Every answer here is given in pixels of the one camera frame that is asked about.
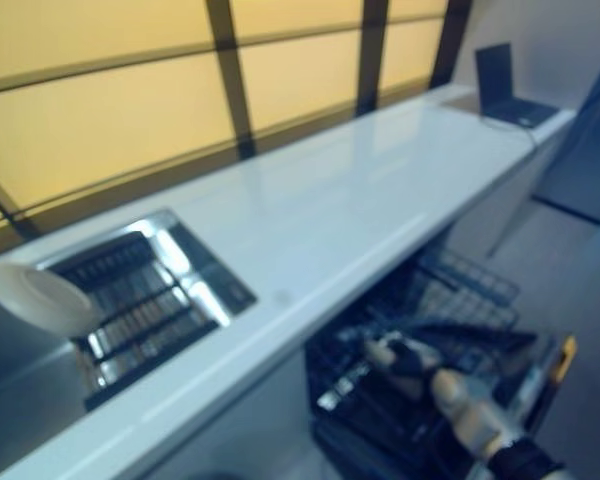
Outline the dark robot right hand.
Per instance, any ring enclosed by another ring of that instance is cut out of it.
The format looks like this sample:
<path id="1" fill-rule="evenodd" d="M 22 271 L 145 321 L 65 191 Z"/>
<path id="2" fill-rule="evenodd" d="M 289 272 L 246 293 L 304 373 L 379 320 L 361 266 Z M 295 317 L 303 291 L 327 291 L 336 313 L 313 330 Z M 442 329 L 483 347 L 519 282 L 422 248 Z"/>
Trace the dark robot right hand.
<path id="1" fill-rule="evenodd" d="M 410 338 L 366 340 L 364 353 L 374 368 L 396 378 L 422 379 L 443 364 L 439 351 Z"/>

